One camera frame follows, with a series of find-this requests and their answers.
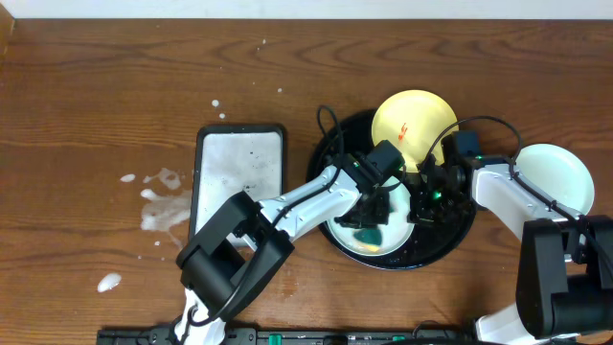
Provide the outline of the light green plate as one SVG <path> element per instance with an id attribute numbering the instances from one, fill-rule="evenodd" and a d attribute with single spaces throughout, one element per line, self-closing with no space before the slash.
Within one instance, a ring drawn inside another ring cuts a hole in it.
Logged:
<path id="1" fill-rule="evenodd" d="M 348 249 L 351 253 L 366 257 L 377 257 L 392 253 L 399 249 L 411 236 L 415 224 L 408 221 L 410 213 L 410 193 L 408 189 L 399 184 L 399 180 L 392 176 L 384 187 L 395 187 L 389 194 L 390 215 L 387 224 L 379 224 L 378 228 L 383 237 L 380 247 L 373 247 L 360 243 L 353 237 L 356 230 L 363 228 L 349 228 L 338 224 L 332 218 L 326 222 L 332 237 L 338 241 L 342 248 Z"/>
<path id="2" fill-rule="evenodd" d="M 522 149 L 516 165 L 521 173 L 544 193 L 587 215 L 595 199 L 592 175 L 572 152 L 551 144 Z"/>

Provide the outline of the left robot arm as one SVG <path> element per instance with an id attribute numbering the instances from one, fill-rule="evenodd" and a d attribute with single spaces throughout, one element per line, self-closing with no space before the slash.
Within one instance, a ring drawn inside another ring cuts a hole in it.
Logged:
<path id="1" fill-rule="evenodd" d="M 403 164 L 383 140 L 367 155 L 339 152 L 319 176 L 284 195 L 229 197 L 176 258 L 180 282 L 193 296 L 174 326 L 176 341 L 211 342 L 213 323 L 231 320 L 260 295 L 293 252 L 293 240 L 371 199 Z"/>

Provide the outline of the light green plate front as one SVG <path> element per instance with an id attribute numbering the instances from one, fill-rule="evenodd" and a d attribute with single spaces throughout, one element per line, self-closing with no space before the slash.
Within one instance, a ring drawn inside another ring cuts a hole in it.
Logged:
<path id="1" fill-rule="evenodd" d="M 389 194 L 390 215 L 387 224 L 379 224 L 378 228 L 383 237 L 380 247 L 373 247 L 360 243 L 353 237 L 356 230 L 363 228 L 349 228 L 338 224 L 332 218 L 326 222 L 332 237 L 338 241 L 342 248 L 348 249 L 351 253 L 366 257 L 377 257 L 392 253 L 399 249 L 411 236 L 415 224 L 408 221 L 410 213 L 410 193 L 408 189 L 399 184 L 399 180 L 392 176 L 384 187 L 395 187 Z"/>

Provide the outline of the yellow plate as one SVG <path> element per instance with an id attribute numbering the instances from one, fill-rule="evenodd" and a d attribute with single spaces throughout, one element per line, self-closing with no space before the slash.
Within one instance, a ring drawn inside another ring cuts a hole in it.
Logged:
<path id="1" fill-rule="evenodd" d="M 423 90 L 396 93 L 377 109 L 372 123 L 376 146 L 382 140 L 401 153 L 406 171 L 416 173 L 435 139 L 457 117 L 450 105 L 438 95 Z"/>

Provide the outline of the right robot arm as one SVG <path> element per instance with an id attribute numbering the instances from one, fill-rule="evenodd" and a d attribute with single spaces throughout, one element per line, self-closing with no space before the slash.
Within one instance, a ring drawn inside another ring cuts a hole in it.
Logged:
<path id="1" fill-rule="evenodd" d="M 473 131 L 441 133 L 418 165 L 409 219 L 451 228 L 477 207 L 521 241 L 514 303 L 478 318 L 484 343 L 544 344 L 612 328 L 612 219 L 587 217 L 523 176 L 514 158 L 483 156 Z"/>

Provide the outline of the green yellow sponge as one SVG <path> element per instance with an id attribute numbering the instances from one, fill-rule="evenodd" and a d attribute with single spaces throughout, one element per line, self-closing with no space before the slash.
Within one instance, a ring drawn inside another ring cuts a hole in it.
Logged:
<path id="1" fill-rule="evenodd" d="M 353 237 L 364 245 L 380 247 L 383 242 L 382 233 L 378 228 L 363 228 L 356 230 Z"/>

